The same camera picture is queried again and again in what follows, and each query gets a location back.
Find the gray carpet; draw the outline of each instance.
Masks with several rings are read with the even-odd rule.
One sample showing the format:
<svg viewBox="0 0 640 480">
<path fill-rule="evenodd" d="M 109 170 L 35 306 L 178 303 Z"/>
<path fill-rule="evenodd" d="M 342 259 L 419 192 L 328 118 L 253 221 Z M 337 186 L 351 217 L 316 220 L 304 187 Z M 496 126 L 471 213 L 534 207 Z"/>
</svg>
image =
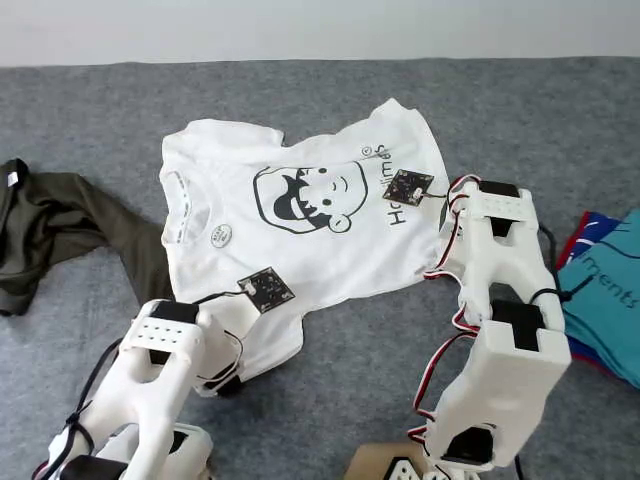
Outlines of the gray carpet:
<svg viewBox="0 0 640 480">
<path fill-rule="evenodd" d="M 162 222 L 161 139 L 189 120 L 274 126 L 292 144 L 391 96 L 427 118 L 452 177 L 473 171 L 531 189 L 561 242 L 585 209 L 640 206 L 638 59 L 5 69 L 0 159 L 81 173 Z M 358 445 L 403 440 L 417 424 L 411 398 L 452 333 L 455 291 L 435 281 L 310 314 L 299 355 L 236 398 L 192 395 L 181 419 L 211 433 L 222 480 L 340 478 Z M 136 312 L 119 260 L 101 249 L 55 267 L 28 315 L 0 319 L 0 478 L 26 478 L 46 458 L 100 352 Z M 433 391 L 466 351 L 441 363 Z M 574 363 L 522 458 L 531 479 L 638 478 L 640 392 Z"/>
</svg>

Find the wire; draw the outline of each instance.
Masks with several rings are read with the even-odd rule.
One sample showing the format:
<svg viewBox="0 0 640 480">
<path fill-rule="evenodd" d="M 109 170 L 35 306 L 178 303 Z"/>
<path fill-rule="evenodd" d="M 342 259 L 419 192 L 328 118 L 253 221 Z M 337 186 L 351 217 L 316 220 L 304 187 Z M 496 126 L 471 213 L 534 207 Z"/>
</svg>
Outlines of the wire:
<svg viewBox="0 0 640 480">
<path fill-rule="evenodd" d="M 558 276 L 558 270 L 556 269 L 556 237 L 553 235 L 551 230 L 549 230 L 542 222 L 539 224 L 540 231 L 545 234 L 549 241 L 549 270 L 551 270 L 551 275 L 553 276 L 553 283 L 556 285 L 556 288 L 542 288 L 535 292 L 531 296 L 531 300 L 529 300 L 529 304 L 532 304 L 540 295 L 545 293 L 552 293 L 557 295 L 561 302 L 570 302 L 573 296 L 582 290 L 584 287 L 589 285 L 591 281 L 595 278 L 593 275 L 585 278 L 582 282 L 580 282 L 576 287 L 569 291 L 563 291 L 560 288 L 560 277 Z"/>
<path fill-rule="evenodd" d="M 31 474 L 31 480 L 36 480 L 38 478 L 38 475 L 40 475 L 40 473 L 42 472 L 42 469 L 44 469 L 44 467 L 47 466 L 47 463 L 49 462 L 45 460 L 44 462 L 42 462 L 40 465 L 36 467 L 36 469 Z"/>
<path fill-rule="evenodd" d="M 582 290 L 584 287 L 589 285 L 594 278 L 595 278 L 594 275 L 589 275 L 587 278 L 582 280 L 577 286 L 575 286 L 569 291 L 566 291 L 566 290 L 560 291 L 560 290 L 556 290 L 555 288 L 541 288 L 531 296 L 531 300 L 529 300 L 529 304 L 532 304 L 540 295 L 544 293 L 553 293 L 554 295 L 557 295 L 558 298 L 560 299 L 560 302 L 562 303 L 570 302 L 573 299 L 573 296 L 576 293 L 578 293 L 580 290 Z"/>
<path fill-rule="evenodd" d="M 436 195 L 434 193 L 429 193 L 429 192 L 423 193 L 422 196 L 423 197 L 427 197 L 427 198 L 447 198 L 446 194 L 445 195 Z"/>
<path fill-rule="evenodd" d="M 560 288 L 560 278 L 558 277 L 558 271 L 556 270 L 556 237 L 553 235 L 551 230 L 549 230 L 544 223 L 540 222 L 540 231 L 545 234 L 547 240 L 549 241 L 549 263 L 551 264 L 551 275 L 553 275 L 553 283 L 556 284 L 556 289 L 558 291 Z"/>
<path fill-rule="evenodd" d="M 242 340 L 240 340 L 236 335 L 231 333 L 229 330 L 225 330 L 224 333 L 232 337 L 233 339 L 235 339 L 235 341 L 238 343 L 238 347 L 239 347 L 238 355 L 236 356 L 236 359 L 233 362 L 233 365 L 231 365 L 231 367 L 228 367 L 222 370 L 222 372 L 219 373 L 217 377 L 206 378 L 206 377 L 201 377 L 200 375 L 196 375 L 199 379 L 207 380 L 208 382 L 221 382 L 225 380 L 227 377 L 229 377 L 230 375 L 232 375 L 233 372 L 235 372 L 236 369 L 238 368 L 238 364 L 240 363 L 240 358 L 244 353 L 244 345 L 242 344 Z"/>
<path fill-rule="evenodd" d="M 449 476 L 449 474 L 447 472 L 445 472 L 444 470 L 442 470 L 439 465 L 436 465 L 436 468 L 438 470 L 440 470 L 444 474 L 445 477 L 447 477 L 447 480 L 451 480 L 451 477 Z"/>
<path fill-rule="evenodd" d="M 457 213 L 454 214 L 453 230 L 451 230 L 451 236 L 449 237 L 449 241 L 447 242 L 447 246 L 445 247 L 445 249 L 444 249 L 444 251 L 442 253 L 442 256 L 440 257 L 440 260 L 438 261 L 436 266 L 433 267 L 430 270 L 430 273 L 437 271 L 449 259 L 449 254 L 451 253 L 451 249 L 453 248 L 453 244 L 454 244 L 454 242 L 456 240 L 456 236 L 458 235 L 459 228 L 460 228 L 460 212 L 457 212 Z"/>
<path fill-rule="evenodd" d="M 440 267 L 442 267 L 446 261 L 449 259 L 449 255 L 451 254 L 451 250 L 453 248 L 453 244 L 455 243 L 455 239 L 458 236 L 458 231 L 460 230 L 460 212 L 462 210 L 464 210 L 464 208 L 461 208 L 457 211 L 453 210 L 453 206 L 455 205 L 455 203 L 458 200 L 464 199 L 464 198 L 469 198 L 469 195 L 464 194 L 464 193 L 460 193 L 458 195 L 455 196 L 455 198 L 453 200 L 450 200 L 450 196 L 451 193 L 456 190 L 460 185 L 462 185 L 464 182 L 468 181 L 468 180 L 473 180 L 476 183 L 480 183 L 480 177 L 478 177 L 477 175 L 463 175 L 462 177 L 458 177 L 457 179 L 455 179 L 453 182 L 451 182 L 451 185 L 449 185 L 449 190 L 447 190 L 447 207 L 449 209 L 449 211 L 453 214 L 454 217 L 454 221 L 453 221 L 453 229 L 451 230 L 451 236 L 449 237 L 449 241 L 447 242 L 447 246 L 444 249 L 444 252 L 442 254 L 442 256 L 440 257 L 440 260 L 438 261 L 438 263 L 436 264 L 435 267 L 433 267 L 430 271 L 434 272 L 436 270 L 438 270 Z"/>
<path fill-rule="evenodd" d="M 218 292 L 218 293 L 212 293 L 211 295 L 207 295 L 206 297 L 202 297 L 200 300 L 196 300 L 195 302 L 193 302 L 194 305 L 200 305 L 201 303 L 205 303 L 208 302 L 210 300 L 214 300 L 216 298 L 219 297 L 235 297 L 238 295 L 246 295 L 247 292 L 242 291 L 242 292 Z"/>
<path fill-rule="evenodd" d="M 51 464 L 49 464 L 48 462 L 45 463 L 47 470 L 44 472 L 44 475 L 42 477 L 40 477 L 40 474 L 42 473 L 42 470 L 45 468 L 45 466 L 40 465 L 38 468 L 36 468 L 32 474 L 33 479 L 48 480 L 49 478 L 52 477 L 52 475 L 56 473 L 56 471 L 60 468 L 60 466 L 64 463 L 64 461 L 69 456 L 69 453 L 71 453 L 76 432 L 80 432 L 80 434 L 87 441 L 87 444 L 89 445 L 89 453 L 91 453 L 91 451 L 93 450 L 93 447 L 94 447 L 93 440 L 91 439 L 91 435 L 89 435 L 89 432 L 80 424 L 80 415 L 91 404 L 91 402 L 85 404 L 85 400 L 87 399 L 87 396 L 89 395 L 89 391 L 91 390 L 93 383 L 95 382 L 98 374 L 100 373 L 100 370 L 102 369 L 102 367 L 104 366 L 104 363 L 109 358 L 109 355 L 111 354 L 111 352 L 113 352 L 118 347 L 118 345 L 120 345 L 121 341 L 122 341 L 122 338 L 119 338 L 118 340 L 113 342 L 111 345 L 109 345 L 104 350 L 104 352 L 102 352 L 102 355 L 100 355 L 100 358 L 98 359 L 98 363 L 96 363 L 95 367 L 93 367 L 93 370 L 89 375 L 89 378 L 87 379 L 86 383 L 84 384 L 84 387 L 82 388 L 82 392 L 80 393 L 80 399 L 78 400 L 78 405 L 76 407 L 76 410 L 71 415 L 69 415 L 69 417 L 65 422 L 65 428 L 67 430 L 67 441 L 65 443 L 64 448 L 62 449 L 62 452 L 60 452 L 60 455 L 58 455 L 58 457 Z"/>
<path fill-rule="evenodd" d="M 453 213 L 454 215 L 455 215 L 455 214 L 457 214 L 457 213 L 460 213 L 460 210 L 458 210 L 457 212 L 455 212 L 455 211 L 453 210 L 453 205 L 454 205 L 458 200 L 461 200 L 461 199 L 463 199 L 463 198 L 469 198 L 469 195 L 467 195 L 466 193 L 460 193 L 460 194 L 456 195 L 456 196 L 453 198 L 453 200 L 451 200 L 451 201 L 449 202 L 449 210 L 450 210 L 450 211 L 451 211 L 451 213 Z"/>
<path fill-rule="evenodd" d="M 462 281 L 453 272 L 449 272 L 448 270 L 438 270 L 435 272 L 427 272 L 423 274 L 423 278 L 427 280 L 433 280 L 435 278 L 440 278 L 440 277 L 453 278 L 460 286 L 460 290 L 462 290 Z M 463 332 L 478 332 L 480 330 L 480 327 L 477 327 L 475 325 L 469 325 L 468 323 L 462 321 L 462 318 L 464 318 L 464 312 L 466 307 L 467 307 L 467 304 L 465 302 L 460 306 L 460 308 L 458 308 L 458 311 L 454 313 L 453 316 L 451 317 L 451 323 L 453 324 L 454 327 L 456 327 L 458 330 L 462 330 Z"/>
<path fill-rule="evenodd" d="M 438 361 L 440 360 L 444 352 L 446 352 L 455 341 L 457 341 L 459 338 L 462 338 L 462 337 L 476 338 L 476 336 L 477 336 L 476 333 L 471 333 L 471 332 L 458 333 L 457 335 L 454 335 L 453 337 L 449 338 L 446 342 L 444 342 L 440 346 L 440 348 L 436 350 L 436 352 L 433 354 L 431 359 L 429 359 L 429 362 L 427 363 L 427 366 L 424 369 L 424 373 L 422 374 L 422 378 L 420 379 L 420 384 L 418 385 L 418 390 L 416 391 L 416 395 L 413 398 L 413 409 L 416 411 L 416 413 L 418 413 L 418 415 L 421 415 L 429 420 L 435 421 L 435 415 L 432 412 L 429 412 L 427 410 L 420 408 L 420 403 L 422 402 L 422 399 L 425 396 L 427 387 L 429 385 L 431 377 L 433 376 L 435 367 L 438 364 Z"/>
<path fill-rule="evenodd" d="M 520 463 L 520 455 L 516 455 L 516 457 L 513 459 L 513 462 L 516 465 L 516 475 L 518 476 L 518 480 L 525 480 L 526 477 L 524 476 L 524 473 L 522 473 L 522 464 Z"/>
<path fill-rule="evenodd" d="M 453 182 L 451 182 L 451 184 L 449 185 L 449 190 L 447 190 L 447 201 L 449 200 L 451 192 L 456 190 L 460 185 L 467 182 L 468 180 L 473 180 L 476 183 L 480 183 L 482 181 L 479 176 L 473 174 L 462 175 L 456 178 Z"/>
</svg>

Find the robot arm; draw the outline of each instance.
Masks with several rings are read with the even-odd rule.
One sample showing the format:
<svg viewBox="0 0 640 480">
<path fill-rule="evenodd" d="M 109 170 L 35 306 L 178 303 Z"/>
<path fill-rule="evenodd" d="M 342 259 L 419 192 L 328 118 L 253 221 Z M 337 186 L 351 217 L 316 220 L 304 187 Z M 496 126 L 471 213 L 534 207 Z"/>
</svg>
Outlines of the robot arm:
<svg viewBox="0 0 640 480">
<path fill-rule="evenodd" d="M 148 302 L 91 401 L 49 446 L 49 462 L 34 480 L 207 480 L 209 435 L 175 422 L 191 387 L 211 396 L 237 380 L 241 347 L 197 305 Z M 91 444 L 105 442 L 90 456 Z"/>
<path fill-rule="evenodd" d="M 449 207 L 451 245 L 439 262 L 447 271 L 427 277 L 461 274 L 458 320 L 464 315 L 467 325 L 454 324 L 475 341 L 435 411 L 416 405 L 427 423 L 414 431 L 423 433 L 418 440 L 434 469 L 462 479 L 464 472 L 505 467 L 514 459 L 571 357 L 558 296 L 534 298 L 556 285 L 540 252 L 530 192 L 478 179 Z M 493 283 L 511 286 L 520 302 L 491 301 Z"/>
</svg>

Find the black circuit board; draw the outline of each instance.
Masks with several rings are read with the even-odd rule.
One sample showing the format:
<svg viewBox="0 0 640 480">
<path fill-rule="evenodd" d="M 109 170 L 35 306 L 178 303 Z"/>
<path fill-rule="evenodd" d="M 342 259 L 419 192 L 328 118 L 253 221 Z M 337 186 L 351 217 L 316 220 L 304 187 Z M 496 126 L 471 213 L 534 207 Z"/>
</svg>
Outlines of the black circuit board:
<svg viewBox="0 0 640 480">
<path fill-rule="evenodd" d="M 417 207 L 433 182 L 433 175 L 398 170 L 382 198 Z"/>
<path fill-rule="evenodd" d="M 266 313 L 295 298 L 291 289 L 271 267 L 238 280 L 238 285 L 260 313 Z"/>
</svg>

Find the white cable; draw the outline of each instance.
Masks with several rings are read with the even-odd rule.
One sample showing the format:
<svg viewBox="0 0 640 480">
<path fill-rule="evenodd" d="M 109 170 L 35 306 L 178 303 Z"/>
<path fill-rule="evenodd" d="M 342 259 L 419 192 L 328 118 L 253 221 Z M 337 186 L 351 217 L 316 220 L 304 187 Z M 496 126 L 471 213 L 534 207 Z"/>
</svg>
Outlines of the white cable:
<svg viewBox="0 0 640 480">
<path fill-rule="evenodd" d="M 213 378 L 204 378 L 204 377 L 198 376 L 198 378 L 200 378 L 201 380 L 206 380 L 207 382 L 221 382 L 222 380 L 226 379 L 229 375 L 233 374 L 236 368 L 238 368 L 238 364 L 240 363 L 240 357 L 242 357 L 242 351 L 244 350 L 244 348 L 242 347 L 242 341 L 235 335 L 232 335 L 231 333 L 227 332 L 226 330 L 224 333 L 228 337 L 233 338 L 235 340 L 236 344 L 238 345 L 238 355 L 236 356 L 236 359 L 233 362 L 233 365 L 231 366 L 231 368 L 229 368 L 223 374 Z"/>
</svg>

